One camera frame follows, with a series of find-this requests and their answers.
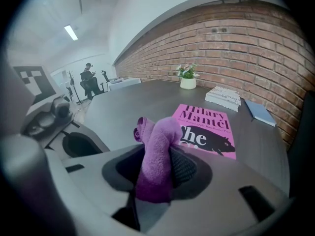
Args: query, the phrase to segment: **brick wall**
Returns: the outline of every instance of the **brick wall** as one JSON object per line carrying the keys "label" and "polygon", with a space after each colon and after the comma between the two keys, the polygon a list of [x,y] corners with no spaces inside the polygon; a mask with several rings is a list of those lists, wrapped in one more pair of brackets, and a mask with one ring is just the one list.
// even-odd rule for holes
{"label": "brick wall", "polygon": [[252,0],[195,7],[146,33],[115,66],[119,76],[179,82],[178,64],[193,62],[199,86],[263,104],[291,144],[305,93],[315,89],[315,59],[288,11]]}

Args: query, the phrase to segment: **blue book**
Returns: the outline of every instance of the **blue book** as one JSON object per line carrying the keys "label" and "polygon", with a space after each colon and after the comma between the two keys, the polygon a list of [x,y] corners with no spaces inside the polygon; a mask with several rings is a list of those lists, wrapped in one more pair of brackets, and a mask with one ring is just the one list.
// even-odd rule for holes
{"label": "blue book", "polygon": [[249,100],[245,100],[245,102],[250,109],[250,112],[252,113],[252,117],[273,127],[276,126],[275,120],[272,118],[272,116],[268,113],[267,109],[265,109],[263,105]]}

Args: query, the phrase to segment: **pink book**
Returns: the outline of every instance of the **pink book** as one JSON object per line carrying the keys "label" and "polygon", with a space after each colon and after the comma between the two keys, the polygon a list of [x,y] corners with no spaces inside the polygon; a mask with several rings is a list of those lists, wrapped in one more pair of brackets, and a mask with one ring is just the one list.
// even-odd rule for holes
{"label": "pink book", "polygon": [[236,159],[234,139],[226,113],[180,104],[173,117],[183,131],[179,145]]}

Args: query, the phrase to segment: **purple towel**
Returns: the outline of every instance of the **purple towel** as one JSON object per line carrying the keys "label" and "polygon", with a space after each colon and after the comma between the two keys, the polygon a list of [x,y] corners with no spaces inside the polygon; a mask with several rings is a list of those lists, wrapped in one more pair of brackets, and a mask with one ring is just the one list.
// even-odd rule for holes
{"label": "purple towel", "polygon": [[167,117],[154,124],[141,117],[134,137],[145,145],[145,155],[136,184],[136,197],[152,203],[171,201],[173,189],[168,149],[183,133],[176,119]]}

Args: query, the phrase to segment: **white flower pot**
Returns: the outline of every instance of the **white flower pot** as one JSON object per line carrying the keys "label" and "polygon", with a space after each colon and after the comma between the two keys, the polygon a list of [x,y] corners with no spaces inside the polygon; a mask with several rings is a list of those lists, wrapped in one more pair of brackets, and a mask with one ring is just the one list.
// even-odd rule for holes
{"label": "white flower pot", "polygon": [[183,89],[194,89],[196,87],[196,79],[184,79],[181,80],[181,88]]}

